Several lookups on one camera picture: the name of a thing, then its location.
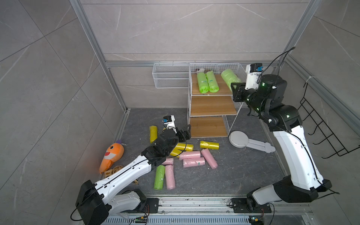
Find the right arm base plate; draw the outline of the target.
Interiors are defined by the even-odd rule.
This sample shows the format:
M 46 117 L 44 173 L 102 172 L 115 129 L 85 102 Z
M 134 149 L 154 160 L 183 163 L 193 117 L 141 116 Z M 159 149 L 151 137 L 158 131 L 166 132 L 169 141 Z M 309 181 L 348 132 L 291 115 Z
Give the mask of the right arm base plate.
M 259 205 L 251 199 L 232 198 L 228 207 L 233 209 L 234 213 L 271 213 L 269 204 Z

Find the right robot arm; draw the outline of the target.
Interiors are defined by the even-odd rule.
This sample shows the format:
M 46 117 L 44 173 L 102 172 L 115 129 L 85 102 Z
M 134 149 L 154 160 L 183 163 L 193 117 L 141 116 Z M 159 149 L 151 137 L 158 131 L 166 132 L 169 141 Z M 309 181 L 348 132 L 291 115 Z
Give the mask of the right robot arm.
M 234 102 L 245 103 L 258 118 L 268 125 L 277 139 L 288 164 L 290 175 L 266 187 L 247 194 L 247 208 L 253 212 L 272 202 L 310 203 L 320 192 L 331 189 L 331 181 L 324 179 L 308 148 L 298 110 L 282 104 L 287 82 L 277 75 L 263 75 L 256 79 L 255 88 L 246 83 L 230 84 Z

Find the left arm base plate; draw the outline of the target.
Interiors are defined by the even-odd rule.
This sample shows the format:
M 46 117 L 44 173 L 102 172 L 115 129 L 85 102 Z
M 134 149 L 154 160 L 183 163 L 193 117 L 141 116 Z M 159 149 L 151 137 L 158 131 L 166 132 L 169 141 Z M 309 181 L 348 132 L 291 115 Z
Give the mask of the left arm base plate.
M 146 201 L 141 201 L 133 211 L 146 212 L 147 214 L 154 214 L 154 213 L 158 213 L 158 208 L 159 208 L 159 198 L 147 198 Z

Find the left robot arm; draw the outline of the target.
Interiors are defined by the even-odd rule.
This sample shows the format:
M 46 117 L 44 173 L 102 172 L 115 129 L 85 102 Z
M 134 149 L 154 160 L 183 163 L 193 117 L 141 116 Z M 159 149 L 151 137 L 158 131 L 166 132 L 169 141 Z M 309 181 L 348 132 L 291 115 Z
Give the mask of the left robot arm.
M 88 180 L 79 190 L 75 210 L 85 225 L 100 225 L 112 213 L 141 212 L 146 197 L 140 191 L 120 194 L 133 181 L 162 165 L 179 142 L 191 138 L 191 125 L 184 129 L 167 126 L 131 163 L 95 183 Z

